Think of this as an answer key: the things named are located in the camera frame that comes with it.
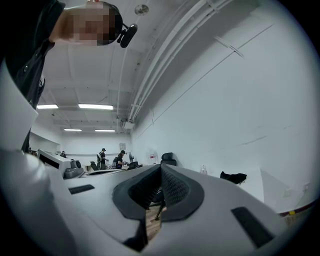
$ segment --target black jacket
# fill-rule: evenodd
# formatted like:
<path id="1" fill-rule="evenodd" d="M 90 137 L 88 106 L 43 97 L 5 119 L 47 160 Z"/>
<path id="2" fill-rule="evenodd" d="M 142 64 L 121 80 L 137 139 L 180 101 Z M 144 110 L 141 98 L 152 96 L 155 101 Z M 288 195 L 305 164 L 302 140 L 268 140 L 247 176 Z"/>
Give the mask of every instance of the black jacket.
<path id="1" fill-rule="evenodd" d="M 57 0 L 4 1 L 2 11 L 8 15 L 4 31 L 5 62 L 8 71 L 25 99 L 35 109 L 44 90 L 41 76 L 47 52 L 54 47 L 49 41 L 65 4 Z M 28 152 L 29 134 L 22 150 Z"/>

